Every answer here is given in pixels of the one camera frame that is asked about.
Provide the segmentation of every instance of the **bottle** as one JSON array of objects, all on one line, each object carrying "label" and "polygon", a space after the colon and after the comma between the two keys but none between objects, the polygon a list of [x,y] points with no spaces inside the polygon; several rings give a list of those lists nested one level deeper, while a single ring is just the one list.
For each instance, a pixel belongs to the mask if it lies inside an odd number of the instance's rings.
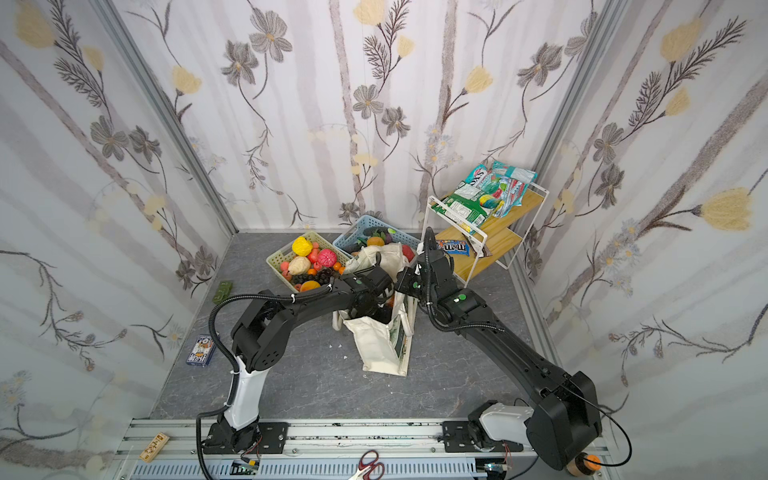
[{"label": "bottle", "polygon": [[568,473],[574,477],[589,477],[594,475],[597,470],[602,468],[600,465],[595,465],[591,462],[585,462],[585,459],[591,460],[593,462],[600,461],[597,456],[587,455],[586,453],[582,452],[576,455],[576,458],[571,460],[571,462],[565,466],[565,469],[568,470]]}]

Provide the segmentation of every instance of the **orange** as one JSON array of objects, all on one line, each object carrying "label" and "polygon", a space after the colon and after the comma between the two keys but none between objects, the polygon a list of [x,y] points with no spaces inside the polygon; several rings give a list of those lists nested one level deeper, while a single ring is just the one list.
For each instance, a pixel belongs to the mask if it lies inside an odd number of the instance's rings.
[{"label": "orange", "polygon": [[315,280],[310,280],[302,284],[301,291],[306,292],[307,290],[311,290],[313,288],[320,288],[320,284],[317,283]]}]

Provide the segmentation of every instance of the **scissors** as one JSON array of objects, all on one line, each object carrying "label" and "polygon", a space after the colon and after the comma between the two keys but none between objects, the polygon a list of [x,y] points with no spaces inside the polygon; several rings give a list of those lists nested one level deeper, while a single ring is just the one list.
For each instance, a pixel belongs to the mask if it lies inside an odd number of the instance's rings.
[{"label": "scissors", "polygon": [[[366,455],[369,453],[374,454],[376,457],[370,462],[366,462]],[[379,471],[379,476],[371,478],[370,475],[374,470]],[[369,450],[362,454],[362,457],[360,457],[360,461],[357,464],[357,472],[355,475],[349,477],[349,480],[359,480],[360,478],[363,478],[363,480],[380,480],[383,476],[384,464],[379,462],[379,453],[376,450]]]}]

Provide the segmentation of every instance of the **red scissors handle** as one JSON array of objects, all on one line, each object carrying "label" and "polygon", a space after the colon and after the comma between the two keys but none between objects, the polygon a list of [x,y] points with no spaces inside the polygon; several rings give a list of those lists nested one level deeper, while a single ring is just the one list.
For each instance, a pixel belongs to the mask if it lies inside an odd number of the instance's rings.
[{"label": "red scissors handle", "polygon": [[[366,456],[372,453],[375,455],[375,457],[370,461],[366,461]],[[360,457],[360,462],[357,465],[358,470],[363,470],[366,467],[370,467],[369,470],[362,474],[362,477],[364,480],[380,480],[381,477],[384,476],[384,464],[379,462],[379,453],[376,450],[369,450],[368,452],[365,452],[362,454],[362,457]]]}]

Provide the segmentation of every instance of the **blue plastic basket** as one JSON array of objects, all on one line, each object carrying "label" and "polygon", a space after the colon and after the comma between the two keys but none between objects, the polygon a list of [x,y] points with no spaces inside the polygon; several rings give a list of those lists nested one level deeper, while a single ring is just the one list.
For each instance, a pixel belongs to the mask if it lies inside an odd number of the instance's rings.
[{"label": "blue plastic basket", "polygon": [[369,227],[385,227],[393,229],[396,233],[392,235],[392,240],[402,243],[403,245],[408,245],[414,252],[416,252],[416,248],[419,246],[419,241],[415,237],[403,233],[392,225],[384,223],[378,218],[371,217],[370,215],[363,215],[357,219],[355,224],[352,225],[346,233],[342,233],[333,241],[333,246],[346,251],[347,248],[351,247],[357,241],[357,237],[364,237],[362,232]]}]

